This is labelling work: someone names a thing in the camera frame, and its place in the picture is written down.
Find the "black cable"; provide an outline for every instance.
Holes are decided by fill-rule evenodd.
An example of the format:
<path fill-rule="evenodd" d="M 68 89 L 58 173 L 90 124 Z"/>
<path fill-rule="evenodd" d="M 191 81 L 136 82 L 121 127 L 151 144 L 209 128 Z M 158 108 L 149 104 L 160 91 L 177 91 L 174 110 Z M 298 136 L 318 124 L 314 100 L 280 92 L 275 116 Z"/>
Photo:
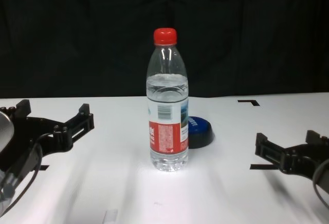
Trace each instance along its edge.
<path fill-rule="evenodd" d="M 323 163 L 321 163 L 317 169 L 315 170 L 312 178 L 313 182 L 313 188 L 315 193 L 317 194 L 320 201 L 324 204 L 324 206 L 329 209 L 329 204 L 323 199 L 323 197 L 320 195 L 319 190 L 317 188 L 317 182 L 319 180 L 320 173 L 323 171 L 324 167 L 326 167 L 329 164 L 329 159 L 325 160 Z"/>
<path fill-rule="evenodd" d="M 41 136 L 39 136 L 36 141 L 35 141 L 35 144 L 33 146 L 33 149 L 36 148 L 36 151 L 38 153 L 38 156 L 39 156 L 39 159 L 38 159 L 38 163 L 36 164 L 35 166 L 35 170 L 34 170 L 34 173 L 33 173 L 33 176 L 32 178 L 30 179 L 30 181 L 28 182 L 28 184 L 25 186 L 25 188 L 23 189 L 23 191 L 18 195 L 18 197 L 15 199 L 14 202 L 11 203 L 11 205 L 3 212 L 3 214 L 1 215 L 4 216 L 8 211 L 10 211 L 15 205 L 16 203 L 23 197 L 23 195 L 26 193 L 26 191 L 30 188 L 30 186 L 32 185 L 32 183 L 34 182 L 39 170 L 40 170 L 40 167 L 41 167 L 41 161 L 42 161 L 42 148 L 41 148 L 41 145 L 39 144 L 39 141 L 42 140 L 43 138 L 45 137 L 48 137 L 49 135 L 51 135 L 52 133 L 46 133 L 46 134 L 42 134 Z"/>

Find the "bottle neck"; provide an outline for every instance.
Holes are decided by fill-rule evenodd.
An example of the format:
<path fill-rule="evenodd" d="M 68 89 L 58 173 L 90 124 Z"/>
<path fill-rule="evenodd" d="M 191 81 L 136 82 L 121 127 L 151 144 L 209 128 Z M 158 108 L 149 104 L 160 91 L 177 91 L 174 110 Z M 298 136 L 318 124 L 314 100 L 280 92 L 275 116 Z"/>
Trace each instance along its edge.
<path fill-rule="evenodd" d="M 156 48 L 174 48 L 176 47 L 176 44 L 170 44 L 170 45 L 155 45 Z"/>

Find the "black curtain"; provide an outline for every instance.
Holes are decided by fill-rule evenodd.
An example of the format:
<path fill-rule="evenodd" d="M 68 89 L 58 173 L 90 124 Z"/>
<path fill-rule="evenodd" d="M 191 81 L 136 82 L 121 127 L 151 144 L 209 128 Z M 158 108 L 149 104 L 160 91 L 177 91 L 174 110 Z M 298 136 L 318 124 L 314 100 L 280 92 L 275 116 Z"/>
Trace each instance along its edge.
<path fill-rule="evenodd" d="M 329 0 L 0 0 L 0 98 L 142 96 L 174 27 L 190 95 L 329 90 Z"/>

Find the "blue lid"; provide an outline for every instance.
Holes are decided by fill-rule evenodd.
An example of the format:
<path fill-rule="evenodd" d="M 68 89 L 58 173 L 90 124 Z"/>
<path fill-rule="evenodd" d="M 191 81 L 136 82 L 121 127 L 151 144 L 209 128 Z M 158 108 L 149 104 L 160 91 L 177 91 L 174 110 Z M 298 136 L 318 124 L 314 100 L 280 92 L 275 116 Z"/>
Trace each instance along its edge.
<path fill-rule="evenodd" d="M 200 117 L 189 117 L 189 134 L 205 133 L 208 130 L 209 122 Z"/>

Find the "white table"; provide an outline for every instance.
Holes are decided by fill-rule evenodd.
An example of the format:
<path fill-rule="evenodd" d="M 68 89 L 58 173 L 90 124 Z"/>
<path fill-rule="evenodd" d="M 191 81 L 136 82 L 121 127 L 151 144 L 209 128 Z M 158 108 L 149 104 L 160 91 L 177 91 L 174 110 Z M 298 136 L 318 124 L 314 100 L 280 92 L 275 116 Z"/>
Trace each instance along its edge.
<path fill-rule="evenodd" d="M 237 102 L 243 99 L 260 106 Z M 0 100 L 0 106 L 18 101 Z M 71 151 L 45 157 L 42 164 L 49 168 L 0 223 L 329 222 L 310 180 L 267 171 L 286 187 L 287 200 L 273 190 L 264 171 L 249 170 L 251 163 L 267 163 L 254 155 L 257 132 L 283 147 L 303 143 L 308 129 L 329 135 L 329 94 L 190 98 L 189 114 L 207 119 L 216 138 L 190 150 L 186 169 L 173 173 L 150 163 L 145 97 L 30 101 L 31 116 L 58 121 L 89 103 L 95 129 Z"/>

